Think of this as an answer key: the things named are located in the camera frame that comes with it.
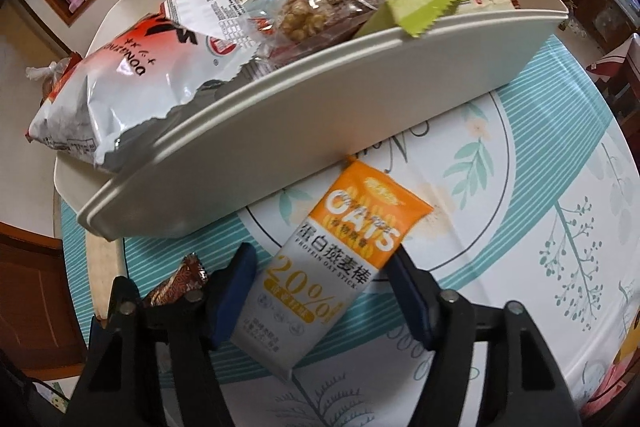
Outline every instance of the screw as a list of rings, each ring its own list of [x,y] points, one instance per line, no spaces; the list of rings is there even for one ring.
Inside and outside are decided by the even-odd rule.
[[[443,290],[440,292],[440,297],[445,299],[448,303],[454,303],[460,298],[460,295],[455,290]]]
[[[131,301],[124,301],[120,305],[120,313],[122,313],[123,315],[130,315],[134,311],[136,311],[136,305]]]
[[[201,290],[191,290],[184,294],[184,298],[189,302],[198,302],[202,299],[203,294]]]
[[[521,315],[524,312],[524,306],[518,301],[507,302],[507,309],[514,315]]]

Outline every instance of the red logo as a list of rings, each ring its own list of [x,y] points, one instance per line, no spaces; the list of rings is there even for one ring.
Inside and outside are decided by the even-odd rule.
[[[207,40],[207,47],[214,55],[228,55],[237,47],[237,44],[229,41],[223,41],[222,39],[217,39],[215,37],[209,37],[209,40]]]

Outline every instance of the teal tablecloth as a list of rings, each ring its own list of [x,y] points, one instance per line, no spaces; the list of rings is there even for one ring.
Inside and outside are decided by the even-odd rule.
[[[476,302],[523,301],[583,403],[638,307],[640,230],[631,216],[640,210],[640,178],[610,110],[564,46],[551,37],[507,86],[361,158],[391,169],[398,181],[412,180],[418,195],[435,202],[431,220],[404,242],[414,261],[432,269],[441,286]],[[144,295],[183,255],[196,252],[212,271],[226,266],[242,241],[255,246],[264,264],[335,175],[336,169],[323,171],[181,239],[126,238],[129,276]],[[84,232],[66,204],[63,233],[71,295],[87,338],[92,304]],[[470,403],[479,397],[482,357],[476,352]],[[390,426],[406,424],[431,355],[408,334],[386,283],[378,283],[288,384],[229,343],[212,361],[239,427]],[[162,383],[170,386],[170,375]],[[324,401],[328,388],[343,398]]]

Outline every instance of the green wrapper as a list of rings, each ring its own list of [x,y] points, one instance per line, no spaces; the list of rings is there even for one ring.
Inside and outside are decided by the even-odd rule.
[[[460,1],[464,0],[387,0],[355,36],[400,26],[412,37],[419,37]]]

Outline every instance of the white plastic bin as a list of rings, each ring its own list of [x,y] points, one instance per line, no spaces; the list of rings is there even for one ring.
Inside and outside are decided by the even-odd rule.
[[[91,49],[164,0],[120,0]],[[566,18],[560,0],[445,17],[420,39],[393,28],[236,90],[110,178],[59,154],[54,181],[107,239],[178,237],[421,121],[500,87]]]

